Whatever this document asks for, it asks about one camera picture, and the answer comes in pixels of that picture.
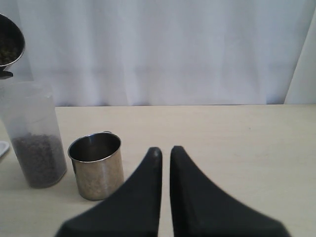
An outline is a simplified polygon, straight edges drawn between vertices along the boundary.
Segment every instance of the coffee grounds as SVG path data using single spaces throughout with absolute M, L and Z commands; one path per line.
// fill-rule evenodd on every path
M 57 183 L 66 171 L 61 140 L 52 135 L 12 139 L 13 148 L 29 185 L 45 188 Z
M 0 33 L 0 65 L 5 65 L 13 62 L 18 58 L 19 49 L 16 46 L 15 41 Z

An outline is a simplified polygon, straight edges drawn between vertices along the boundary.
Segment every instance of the wooden table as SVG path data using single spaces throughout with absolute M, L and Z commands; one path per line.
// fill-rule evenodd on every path
M 122 139 L 125 177 L 150 146 L 163 151 L 159 236 L 171 237 L 169 156 L 182 145 L 216 184 L 281 220 L 294 237 L 316 233 L 316 106 L 168 106 L 56 108 L 64 149 L 109 130 Z M 0 140 L 8 141 L 3 125 Z M 47 189 L 27 186 L 11 149 L 0 163 L 0 236 L 52 237 L 61 223 L 96 202 L 77 192 L 68 171 Z

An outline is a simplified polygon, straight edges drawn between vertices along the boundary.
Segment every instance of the clear plastic jar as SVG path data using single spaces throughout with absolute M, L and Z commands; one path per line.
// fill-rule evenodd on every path
M 50 86 L 32 81 L 1 87 L 0 115 L 29 185 L 56 184 L 67 167 Z

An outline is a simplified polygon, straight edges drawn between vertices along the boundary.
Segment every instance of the white plate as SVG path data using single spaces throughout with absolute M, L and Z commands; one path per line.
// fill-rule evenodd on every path
M 5 141 L 0 141 L 0 157 L 9 150 L 9 143 Z

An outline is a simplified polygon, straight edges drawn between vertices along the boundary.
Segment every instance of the white backdrop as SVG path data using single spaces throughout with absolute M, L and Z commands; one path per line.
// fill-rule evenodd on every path
M 2 0 L 0 12 L 21 27 L 27 49 L 15 78 L 1 83 L 49 81 L 56 104 L 66 106 L 283 103 L 303 45 L 315 47 L 315 7 L 316 0 Z M 314 81 L 305 70 L 297 85 Z M 287 102 L 316 102 L 297 85 Z

